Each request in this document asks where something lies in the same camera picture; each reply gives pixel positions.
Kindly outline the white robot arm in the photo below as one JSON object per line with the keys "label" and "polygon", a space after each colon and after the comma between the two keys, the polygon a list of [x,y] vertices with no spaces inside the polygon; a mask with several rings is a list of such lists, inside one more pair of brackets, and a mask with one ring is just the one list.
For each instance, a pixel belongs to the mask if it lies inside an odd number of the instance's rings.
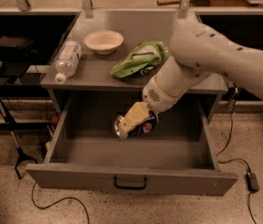
{"label": "white robot arm", "polygon": [[263,50],[241,46],[210,26],[189,22],[175,30],[169,51],[169,59],[144,86],[143,100],[125,116],[117,117],[115,131],[119,137],[152,131],[158,114],[174,106],[187,90],[212,73],[263,101]]}

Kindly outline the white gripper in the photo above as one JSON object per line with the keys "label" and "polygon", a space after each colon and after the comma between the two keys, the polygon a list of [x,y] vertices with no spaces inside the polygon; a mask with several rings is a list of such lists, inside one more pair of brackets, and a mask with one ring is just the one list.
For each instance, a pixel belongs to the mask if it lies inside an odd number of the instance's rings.
{"label": "white gripper", "polygon": [[143,102],[136,102],[124,117],[117,118],[117,130],[120,134],[128,134],[147,120],[150,109],[156,114],[169,110],[177,103],[181,95],[172,96],[163,91],[156,79],[152,77],[143,88],[142,98]]}

